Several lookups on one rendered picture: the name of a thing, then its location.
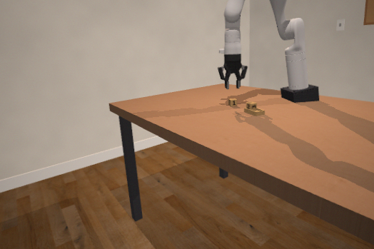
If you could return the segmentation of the tan cube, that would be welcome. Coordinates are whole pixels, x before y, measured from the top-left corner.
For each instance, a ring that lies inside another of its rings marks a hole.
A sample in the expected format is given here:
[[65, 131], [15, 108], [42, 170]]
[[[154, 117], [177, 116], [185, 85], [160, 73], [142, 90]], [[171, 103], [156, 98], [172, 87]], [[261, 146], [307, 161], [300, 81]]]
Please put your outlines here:
[[229, 106], [237, 106], [237, 99], [235, 99], [235, 98], [229, 98], [228, 99], [228, 105]]
[[246, 108], [250, 110], [257, 110], [257, 103], [256, 102], [246, 102]]

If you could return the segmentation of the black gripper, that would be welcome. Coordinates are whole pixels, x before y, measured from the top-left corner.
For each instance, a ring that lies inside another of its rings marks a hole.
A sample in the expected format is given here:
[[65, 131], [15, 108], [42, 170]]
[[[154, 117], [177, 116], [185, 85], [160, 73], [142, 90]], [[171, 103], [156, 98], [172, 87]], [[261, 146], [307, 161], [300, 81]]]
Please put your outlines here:
[[[232, 73], [236, 75], [236, 88], [241, 87], [241, 79], [245, 78], [247, 66], [241, 64], [241, 54], [224, 54], [224, 65], [218, 67], [218, 72], [222, 80], [225, 81], [225, 88], [229, 89], [229, 77]], [[223, 69], [226, 70], [226, 76], [223, 75]], [[239, 70], [242, 69], [241, 75]], [[227, 74], [228, 73], [228, 74]]]

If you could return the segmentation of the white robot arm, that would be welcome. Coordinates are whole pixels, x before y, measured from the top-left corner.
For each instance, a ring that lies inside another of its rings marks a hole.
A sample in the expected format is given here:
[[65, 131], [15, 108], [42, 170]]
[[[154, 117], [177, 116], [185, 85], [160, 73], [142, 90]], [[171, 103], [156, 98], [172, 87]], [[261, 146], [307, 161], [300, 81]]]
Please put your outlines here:
[[[245, 0], [228, 0], [224, 11], [225, 45], [220, 54], [241, 54], [241, 11]], [[305, 26], [301, 18], [286, 20], [287, 0], [269, 0], [273, 9], [281, 39], [294, 39], [294, 44], [285, 49], [285, 61], [290, 90], [308, 87], [308, 72], [305, 56]], [[226, 20], [227, 19], [227, 20]]]

